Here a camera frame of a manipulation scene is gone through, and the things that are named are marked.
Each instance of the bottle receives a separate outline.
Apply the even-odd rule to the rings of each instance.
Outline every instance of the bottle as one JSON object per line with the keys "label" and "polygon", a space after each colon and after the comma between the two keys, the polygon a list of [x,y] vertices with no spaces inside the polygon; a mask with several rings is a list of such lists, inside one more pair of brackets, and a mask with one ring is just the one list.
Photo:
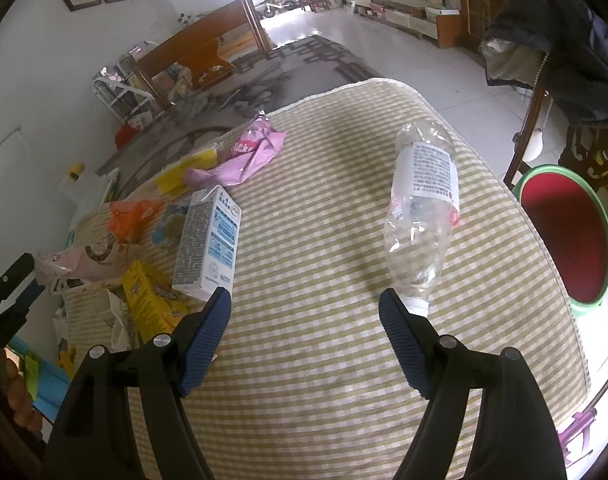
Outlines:
{"label": "bottle", "polygon": [[386,264],[408,312],[426,316],[459,220],[455,146],[440,124],[417,121],[399,131],[395,152],[384,224]]}

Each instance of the green bin rim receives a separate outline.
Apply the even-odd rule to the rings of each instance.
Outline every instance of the green bin rim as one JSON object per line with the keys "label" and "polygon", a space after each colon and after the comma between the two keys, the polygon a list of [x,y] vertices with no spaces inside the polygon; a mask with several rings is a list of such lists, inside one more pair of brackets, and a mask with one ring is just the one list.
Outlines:
{"label": "green bin rim", "polygon": [[[589,186],[589,184],[581,178],[577,173],[573,170],[569,170],[568,168],[564,168],[563,166],[557,166],[555,164],[543,164],[541,166],[536,166],[535,168],[531,168],[528,170],[519,180],[519,182],[513,187],[512,193],[517,198],[519,205],[521,205],[521,194],[524,190],[524,186],[526,183],[533,178],[542,173],[557,173],[560,175],[564,175],[567,178],[570,178],[573,182],[579,184],[582,189],[588,194],[593,204],[597,207],[597,211],[599,212],[599,216],[601,217],[601,224],[606,232],[606,251],[608,253],[608,216],[606,215],[606,211],[604,206],[601,203],[601,200],[597,196],[597,193],[593,191],[593,189]],[[604,280],[604,285],[601,287],[601,291],[599,295],[595,298],[594,301],[590,303],[583,303],[582,301],[575,300],[575,298],[571,298],[570,294],[568,297],[570,298],[570,307],[575,316],[583,316],[584,314],[591,311],[596,306],[599,306],[604,300],[604,295],[608,290],[608,265],[606,267],[606,279]]]}

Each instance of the snack wrapper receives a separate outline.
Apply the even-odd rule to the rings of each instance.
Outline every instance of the snack wrapper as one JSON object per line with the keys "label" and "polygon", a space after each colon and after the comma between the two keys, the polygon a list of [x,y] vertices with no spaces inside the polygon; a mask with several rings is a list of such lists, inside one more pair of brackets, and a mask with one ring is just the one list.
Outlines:
{"label": "snack wrapper", "polygon": [[188,169],[184,182],[195,189],[241,184],[265,166],[283,146],[286,133],[274,130],[263,114],[244,130],[226,155],[226,160],[212,170]]}

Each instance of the white tile floor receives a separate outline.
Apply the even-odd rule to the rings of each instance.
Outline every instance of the white tile floor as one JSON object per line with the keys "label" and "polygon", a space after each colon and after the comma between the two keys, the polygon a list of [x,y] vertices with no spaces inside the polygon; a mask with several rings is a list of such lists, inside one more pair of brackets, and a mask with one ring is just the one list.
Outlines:
{"label": "white tile floor", "polygon": [[[512,137],[520,131],[529,100],[510,87],[487,86],[479,56],[463,48],[440,50],[429,40],[418,40],[345,9],[316,14],[298,9],[263,20],[262,25],[277,44],[320,34],[343,44],[385,77],[417,89],[481,154],[491,171],[503,177],[514,150]],[[567,125],[553,105],[543,130],[544,150],[531,166],[556,164]],[[578,319],[578,329],[592,379],[591,399],[608,377],[608,292],[600,308]],[[568,469],[569,479],[579,479],[608,441],[608,394],[597,411],[590,433],[594,452]],[[575,457],[581,456],[577,445],[572,446]]]}
{"label": "white tile floor", "polygon": [[[440,50],[429,40],[386,27],[344,9],[300,9],[263,20],[277,44],[310,34],[343,44],[385,77],[421,92],[431,105],[503,176],[513,154],[513,135],[521,129],[528,99],[510,87],[486,84],[482,59],[464,48]],[[556,162],[567,123],[553,107],[544,131],[544,151],[536,164]]]}

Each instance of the yellow box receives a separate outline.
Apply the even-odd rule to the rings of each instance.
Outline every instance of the yellow box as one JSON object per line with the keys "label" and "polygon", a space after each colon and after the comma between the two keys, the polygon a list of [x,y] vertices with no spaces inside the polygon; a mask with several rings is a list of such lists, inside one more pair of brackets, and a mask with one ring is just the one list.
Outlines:
{"label": "yellow box", "polygon": [[196,170],[212,170],[217,165],[217,147],[208,146],[197,153],[182,157],[177,162],[165,168],[155,177],[155,183],[161,194],[180,196],[188,190],[183,176],[189,168]]}
{"label": "yellow box", "polygon": [[171,333],[188,313],[186,306],[171,290],[168,276],[140,260],[135,260],[126,271],[122,286],[144,343],[159,333]]}

